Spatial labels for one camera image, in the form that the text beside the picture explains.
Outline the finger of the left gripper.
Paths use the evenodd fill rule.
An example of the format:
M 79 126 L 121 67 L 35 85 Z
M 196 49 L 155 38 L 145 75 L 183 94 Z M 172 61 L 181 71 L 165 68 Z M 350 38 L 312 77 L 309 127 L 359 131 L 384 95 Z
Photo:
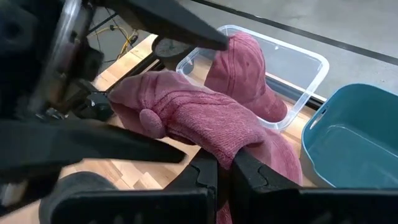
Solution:
M 96 0 L 95 6 L 113 10 L 133 29 L 195 47 L 226 50 L 228 37 L 175 0 Z
M 95 120 L 1 121 L 1 177 L 52 174 L 83 159 L 179 163 L 185 153 L 162 141 Z

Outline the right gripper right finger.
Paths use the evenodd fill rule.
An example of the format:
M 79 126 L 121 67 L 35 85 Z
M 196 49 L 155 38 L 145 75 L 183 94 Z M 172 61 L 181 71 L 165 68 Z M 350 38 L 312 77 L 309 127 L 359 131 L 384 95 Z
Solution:
M 237 153 L 231 171 L 233 223 L 354 223 L 346 194 L 301 187 L 246 151 Z

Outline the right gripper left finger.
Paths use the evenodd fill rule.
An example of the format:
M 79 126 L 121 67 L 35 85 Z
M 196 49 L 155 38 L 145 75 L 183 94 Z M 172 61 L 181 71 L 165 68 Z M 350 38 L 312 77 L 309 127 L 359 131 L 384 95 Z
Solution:
M 127 223 L 214 223 L 218 163 L 200 149 L 188 166 L 163 190 L 135 191 Z

